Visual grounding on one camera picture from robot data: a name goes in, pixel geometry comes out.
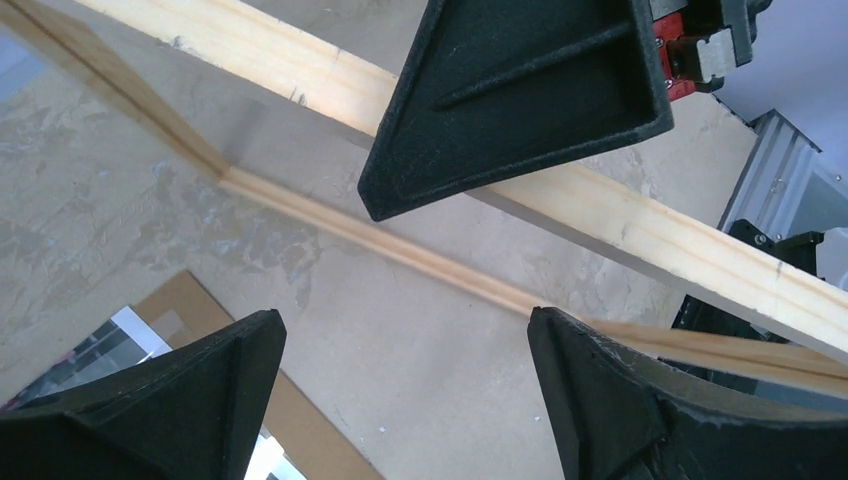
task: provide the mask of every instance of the gray floor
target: gray floor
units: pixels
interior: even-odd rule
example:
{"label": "gray floor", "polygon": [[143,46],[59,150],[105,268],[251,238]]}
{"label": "gray floor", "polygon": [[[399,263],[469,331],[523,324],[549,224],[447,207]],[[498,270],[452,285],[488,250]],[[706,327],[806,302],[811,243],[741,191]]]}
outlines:
{"label": "gray floor", "polygon": [[[394,72],[424,5],[260,4]],[[232,161],[367,218],[343,128],[97,26]],[[0,108],[0,401],[188,268],[235,317],[281,311],[283,368],[387,478],[561,478],[526,318],[213,187],[56,70]],[[753,134],[708,96],[675,116],[694,133],[586,163],[716,224]],[[462,195],[383,226],[589,317],[669,325],[682,298]]]}

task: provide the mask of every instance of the cardboard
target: cardboard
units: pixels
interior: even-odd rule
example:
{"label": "cardboard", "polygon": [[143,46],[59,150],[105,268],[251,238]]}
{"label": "cardboard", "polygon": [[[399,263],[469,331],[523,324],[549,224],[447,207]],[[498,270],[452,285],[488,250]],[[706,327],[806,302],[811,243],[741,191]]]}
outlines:
{"label": "cardboard", "polygon": [[[174,349],[233,322],[187,271],[177,274],[134,309]],[[383,478],[282,371],[277,372],[264,426],[309,480]]]}

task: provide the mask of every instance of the gray wall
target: gray wall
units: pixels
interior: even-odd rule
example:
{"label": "gray wall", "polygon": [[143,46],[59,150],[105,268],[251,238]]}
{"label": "gray wall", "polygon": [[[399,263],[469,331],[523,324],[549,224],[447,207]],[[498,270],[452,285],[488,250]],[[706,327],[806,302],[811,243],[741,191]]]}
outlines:
{"label": "gray wall", "polygon": [[776,108],[848,170],[848,1],[775,0],[757,23],[754,61],[717,96],[749,121]]}

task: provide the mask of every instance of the aluminum profile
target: aluminum profile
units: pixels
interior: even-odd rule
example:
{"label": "aluminum profile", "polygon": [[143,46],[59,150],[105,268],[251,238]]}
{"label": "aluminum profile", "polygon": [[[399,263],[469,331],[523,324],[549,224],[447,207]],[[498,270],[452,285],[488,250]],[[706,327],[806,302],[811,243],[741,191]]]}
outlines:
{"label": "aluminum profile", "polygon": [[719,229],[746,219],[769,238],[786,238],[821,149],[776,110],[756,121],[757,142]]}

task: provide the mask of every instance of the black 3d printed part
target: black 3d printed part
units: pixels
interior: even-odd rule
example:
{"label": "black 3d printed part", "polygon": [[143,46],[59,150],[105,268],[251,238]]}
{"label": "black 3d printed part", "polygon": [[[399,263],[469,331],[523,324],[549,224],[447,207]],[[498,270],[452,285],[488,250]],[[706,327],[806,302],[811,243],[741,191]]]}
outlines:
{"label": "black 3d printed part", "polygon": [[844,414],[700,380],[555,308],[527,335],[569,480],[845,478]]}
{"label": "black 3d printed part", "polygon": [[0,414],[2,479],[244,478],[286,329],[276,310]]}
{"label": "black 3d printed part", "polygon": [[647,0],[430,0],[359,181],[374,220],[673,122]]}

